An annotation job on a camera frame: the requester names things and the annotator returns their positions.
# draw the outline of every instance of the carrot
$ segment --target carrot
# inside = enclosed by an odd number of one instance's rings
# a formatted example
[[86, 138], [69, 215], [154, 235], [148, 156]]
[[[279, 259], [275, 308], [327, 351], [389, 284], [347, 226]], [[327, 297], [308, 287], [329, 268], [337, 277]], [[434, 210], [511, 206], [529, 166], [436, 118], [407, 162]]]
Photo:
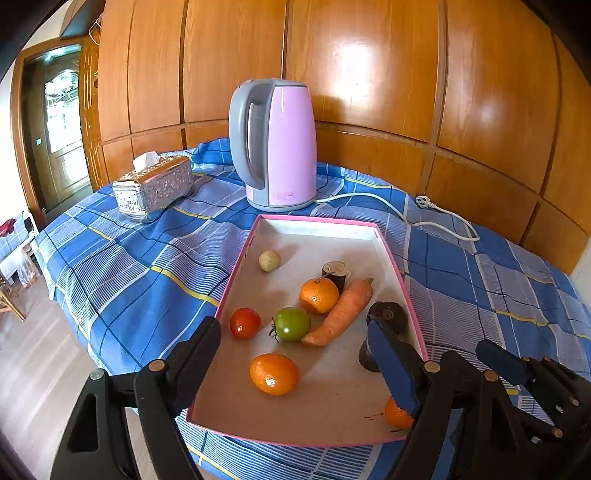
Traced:
[[373, 278], [353, 280], [339, 301], [324, 319], [322, 325], [302, 338], [302, 343], [313, 346], [328, 345], [351, 326], [371, 300]]

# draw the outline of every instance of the blue plaid tablecloth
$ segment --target blue plaid tablecloth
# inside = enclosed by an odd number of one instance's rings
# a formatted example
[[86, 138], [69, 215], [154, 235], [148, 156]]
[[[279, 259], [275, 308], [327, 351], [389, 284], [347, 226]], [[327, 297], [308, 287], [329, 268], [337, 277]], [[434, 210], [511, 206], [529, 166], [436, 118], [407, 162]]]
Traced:
[[[111, 186], [92, 194], [43, 230], [34, 251], [50, 298], [60, 303], [80, 343], [110, 374], [165, 358], [213, 315], [259, 211], [248, 204], [227, 139], [187, 150], [195, 193], [150, 225], [122, 216]], [[320, 197], [371, 192], [411, 222], [429, 220], [468, 235], [450, 215], [419, 209], [380, 179], [318, 163]], [[591, 317], [568, 276], [540, 257], [475, 226], [481, 240], [409, 227], [385, 205], [351, 197], [297, 215], [367, 220], [379, 225], [409, 291], [428, 354], [457, 350], [480, 369], [475, 346], [489, 338], [519, 356], [549, 355], [589, 379]], [[526, 391], [506, 384], [514, 404], [545, 420]], [[222, 478], [378, 480], [401, 442], [347, 448], [264, 445], [177, 424], [195, 461]]]

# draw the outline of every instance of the silver tissue box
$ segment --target silver tissue box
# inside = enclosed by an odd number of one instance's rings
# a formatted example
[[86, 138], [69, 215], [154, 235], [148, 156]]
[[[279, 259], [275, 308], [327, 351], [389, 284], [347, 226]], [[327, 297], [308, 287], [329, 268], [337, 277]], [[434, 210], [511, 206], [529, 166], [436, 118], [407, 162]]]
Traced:
[[163, 157], [159, 163], [141, 171], [130, 171], [113, 182], [119, 211], [132, 220], [149, 223], [164, 209], [193, 187], [188, 157]]

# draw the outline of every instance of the potato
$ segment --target potato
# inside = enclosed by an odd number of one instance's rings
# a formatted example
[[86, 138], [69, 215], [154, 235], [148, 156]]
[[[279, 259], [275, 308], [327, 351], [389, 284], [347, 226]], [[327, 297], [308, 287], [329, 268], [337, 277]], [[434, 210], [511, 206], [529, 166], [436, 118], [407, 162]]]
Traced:
[[266, 250], [259, 257], [259, 266], [263, 272], [272, 272], [281, 265], [281, 257], [275, 250]]

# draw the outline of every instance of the white tray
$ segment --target white tray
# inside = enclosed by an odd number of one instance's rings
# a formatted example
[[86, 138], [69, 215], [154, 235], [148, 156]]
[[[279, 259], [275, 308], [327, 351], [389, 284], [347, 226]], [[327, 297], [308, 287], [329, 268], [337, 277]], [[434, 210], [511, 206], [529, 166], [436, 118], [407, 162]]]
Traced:
[[[281, 255], [281, 266], [264, 273], [259, 255]], [[297, 306], [301, 285], [319, 277], [328, 261], [345, 262], [350, 278], [374, 279], [374, 296], [353, 325], [325, 347], [276, 343], [267, 334], [273, 315]], [[384, 419], [390, 393], [382, 375], [359, 365], [367, 335], [365, 317], [376, 301], [396, 301], [409, 322], [401, 339], [426, 358], [423, 337], [396, 263], [374, 223], [354, 220], [259, 215], [236, 262], [216, 317], [222, 341], [187, 420], [223, 435], [297, 446], [368, 445], [403, 438]], [[228, 329], [240, 307], [256, 310], [261, 330], [250, 340], [235, 339]], [[312, 328], [323, 317], [312, 319]], [[261, 392], [250, 380], [251, 361], [262, 353], [291, 358], [301, 373], [297, 390], [281, 397]]]

